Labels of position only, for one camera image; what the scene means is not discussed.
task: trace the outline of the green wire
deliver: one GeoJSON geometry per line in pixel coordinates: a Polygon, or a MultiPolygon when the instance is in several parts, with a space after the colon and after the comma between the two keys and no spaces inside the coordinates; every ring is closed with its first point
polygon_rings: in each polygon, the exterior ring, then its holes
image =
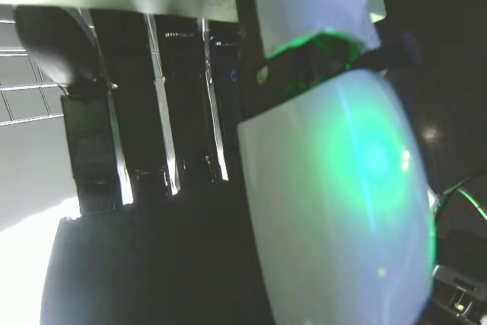
{"type": "Polygon", "coordinates": [[[480,215],[487,221],[487,214],[485,213],[484,209],[477,203],[477,201],[467,192],[464,188],[458,188],[458,193],[461,193],[465,198],[467,198],[470,203],[472,203],[477,211],[479,211],[480,215]]]}

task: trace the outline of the dark background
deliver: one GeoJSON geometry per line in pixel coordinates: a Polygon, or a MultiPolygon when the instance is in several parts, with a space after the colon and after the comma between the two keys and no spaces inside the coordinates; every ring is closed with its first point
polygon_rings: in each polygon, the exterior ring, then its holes
{"type": "MultiPolygon", "coordinates": [[[[389,70],[423,155],[430,186],[441,190],[487,167],[487,0],[384,0],[383,40],[413,33],[424,64],[389,70]]],[[[466,188],[487,206],[487,176],[466,188]]],[[[487,222],[454,196],[439,235],[463,229],[487,237],[487,222]]]]}

